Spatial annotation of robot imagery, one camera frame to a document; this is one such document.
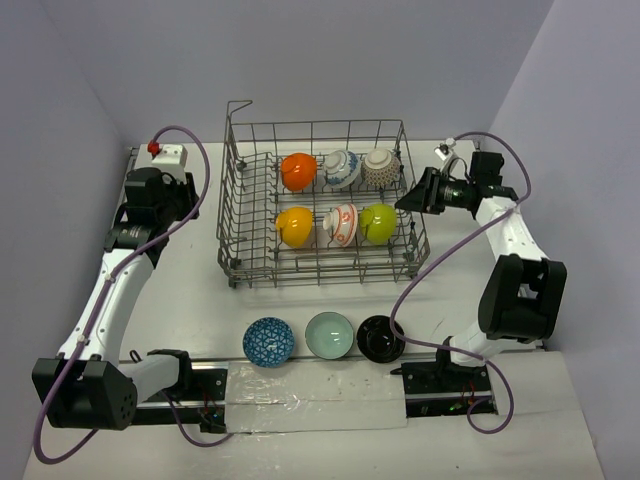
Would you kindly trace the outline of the lime green bowl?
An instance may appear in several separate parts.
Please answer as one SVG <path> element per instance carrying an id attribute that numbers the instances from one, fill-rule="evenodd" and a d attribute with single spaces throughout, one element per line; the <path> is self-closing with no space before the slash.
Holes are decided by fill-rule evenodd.
<path id="1" fill-rule="evenodd" d="M 396 210 L 387 204 L 370 205 L 359 214 L 361 233 L 373 245 L 386 244 L 393 236 L 396 225 Z"/>

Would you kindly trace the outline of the grey patterned bowl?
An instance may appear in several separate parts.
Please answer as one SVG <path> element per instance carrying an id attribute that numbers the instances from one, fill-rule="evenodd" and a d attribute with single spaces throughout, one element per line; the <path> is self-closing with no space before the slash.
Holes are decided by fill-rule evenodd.
<path id="1" fill-rule="evenodd" d="M 391 150 L 375 148 L 365 155 L 361 174 L 370 187 L 384 189 L 395 181 L 399 171 L 400 161 Z"/>

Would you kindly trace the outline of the orange white patterned bowl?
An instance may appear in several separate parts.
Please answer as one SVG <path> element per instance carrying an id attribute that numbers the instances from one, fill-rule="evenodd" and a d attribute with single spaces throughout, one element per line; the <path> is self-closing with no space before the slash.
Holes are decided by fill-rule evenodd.
<path id="1" fill-rule="evenodd" d="M 323 229 L 329 234 L 330 241 L 340 247 L 347 247 L 356 236 L 358 211 L 354 204 L 338 205 L 326 213 L 322 220 Z"/>

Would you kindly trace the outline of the blue floral bowl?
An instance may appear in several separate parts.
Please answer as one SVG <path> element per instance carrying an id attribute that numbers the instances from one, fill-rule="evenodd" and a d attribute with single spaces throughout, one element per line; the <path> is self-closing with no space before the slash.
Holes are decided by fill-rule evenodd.
<path id="1" fill-rule="evenodd" d="M 324 157 L 323 172 L 326 184 L 332 189 L 351 185 L 361 171 L 361 158 L 349 150 L 336 150 Z"/>

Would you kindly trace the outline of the yellow-orange bowl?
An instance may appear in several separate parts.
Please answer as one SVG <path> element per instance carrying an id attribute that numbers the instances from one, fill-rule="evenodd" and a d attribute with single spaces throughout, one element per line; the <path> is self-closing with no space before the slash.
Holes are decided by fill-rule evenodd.
<path id="1" fill-rule="evenodd" d="M 281 240 L 291 248 L 301 247 L 313 227 L 312 212 L 305 207 L 291 207 L 280 212 L 275 221 Z"/>

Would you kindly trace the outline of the grey wire dish rack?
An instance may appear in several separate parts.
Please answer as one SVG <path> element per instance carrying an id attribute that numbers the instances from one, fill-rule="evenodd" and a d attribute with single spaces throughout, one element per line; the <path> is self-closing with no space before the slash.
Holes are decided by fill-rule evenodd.
<path id="1" fill-rule="evenodd" d="M 393 205 L 416 183 L 405 125 L 395 118 L 241 122 L 238 113 L 248 100 L 231 100 L 226 107 L 223 160 L 219 183 L 218 263 L 231 287 L 331 285 L 412 279 L 430 256 L 424 219 L 400 210 L 391 239 L 369 243 L 360 231 L 347 247 L 330 241 L 322 227 L 326 213 L 352 203 L 358 209 Z M 280 166 L 290 154 L 302 152 L 319 163 L 339 149 L 364 157 L 381 147 L 400 161 L 395 181 L 384 189 L 362 178 L 341 189 L 330 188 L 323 171 L 300 192 L 286 189 Z M 291 248 L 280 238 L 275 221 L 291 207 L 312 212 L 307 241 Z"/>

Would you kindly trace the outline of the orange bowl white inside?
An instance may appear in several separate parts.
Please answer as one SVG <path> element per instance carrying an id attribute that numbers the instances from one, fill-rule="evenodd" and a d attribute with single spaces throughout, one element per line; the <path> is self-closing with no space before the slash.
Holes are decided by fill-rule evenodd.
<path id="1" fill-rule="evenodd" d="M 280 172 L 286 189 L 292 192 L 302 191 L 316 177 L 316 158 L 302 152 L 293 153 L 282 160 Z"/>

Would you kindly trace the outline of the light teal bowl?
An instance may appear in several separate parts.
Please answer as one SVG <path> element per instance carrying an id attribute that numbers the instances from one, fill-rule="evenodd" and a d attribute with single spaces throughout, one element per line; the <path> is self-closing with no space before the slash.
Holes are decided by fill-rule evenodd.
<path id="1" fill-rule="evenodd" d="M 309 350 L 323 360 L 337 360 L 349 353 L 354 343 L 354 330 L 349 320 L 337 312 L 315 315 L 305 329 Z"/>

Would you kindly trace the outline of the blue triangle pattern bowl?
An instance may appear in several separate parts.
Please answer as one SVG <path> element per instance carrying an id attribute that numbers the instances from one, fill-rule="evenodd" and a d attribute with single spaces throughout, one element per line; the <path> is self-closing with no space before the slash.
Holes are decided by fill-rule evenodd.
<path id="1" fill-rule="evenodd" d="M 284 320 L 263 317 L 253 322 L 245 331 L 242 347 L 246 358 L 261 368 L 277 368 L 292 355 L 295 347 L 294 333 Z"/>

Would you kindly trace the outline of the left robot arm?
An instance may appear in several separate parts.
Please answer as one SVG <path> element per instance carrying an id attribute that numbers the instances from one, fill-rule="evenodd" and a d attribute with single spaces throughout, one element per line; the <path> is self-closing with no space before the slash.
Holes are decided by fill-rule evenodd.
<path id="1" fill-rule="evenodd" d="M 152 350 L 136 366 L 119 361 L 125 330 L 168 243 L 167 231 L 199 215 L 193 176 L 143 167 L 127 174 L 124 191 L 80 320 L 56 356 L 38 359 L 32 370 L 55 428 L 123 430 L 140 403 L 161 391 L 184 398 L 195 386 L 185 351 Z"/>

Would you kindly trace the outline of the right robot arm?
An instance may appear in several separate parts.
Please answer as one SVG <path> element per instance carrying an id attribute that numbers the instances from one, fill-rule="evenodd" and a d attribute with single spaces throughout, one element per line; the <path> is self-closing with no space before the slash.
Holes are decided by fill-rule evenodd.
<path id="1" fill-rule="evenodd" d="M 443 161 L 427 167 L 420 180 L 396 202 L 400 210 L 438 215 L 446 208 L 471 213 L 486 235 L 495 265 L 481 295 L 477 321 L 447 340 L 449 357 L 434 367 L 435 382 L 446 391 L 459 389 L 469 368 L 515 344 L 547 339 L 554 331 L 567 269 L 541 250 L 520 211 L 522 199 L 502 184 L 504 158 L 475 151 L 463 179 L 451 175 L 461 158 L 454 148 L 435 148 Z"/>

